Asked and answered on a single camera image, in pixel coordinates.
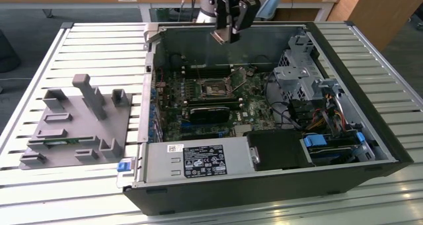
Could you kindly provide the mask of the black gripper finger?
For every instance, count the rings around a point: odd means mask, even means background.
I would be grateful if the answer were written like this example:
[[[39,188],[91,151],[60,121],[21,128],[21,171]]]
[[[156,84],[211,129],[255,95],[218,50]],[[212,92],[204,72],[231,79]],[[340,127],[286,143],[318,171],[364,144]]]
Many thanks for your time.
[[[230,43],[239,41],[240,31],[251,27],[260,7],[260,0],[239,0],[232,14]]]
[[[232,24],[230,0],[216,0],[216,30],[227,28]]]

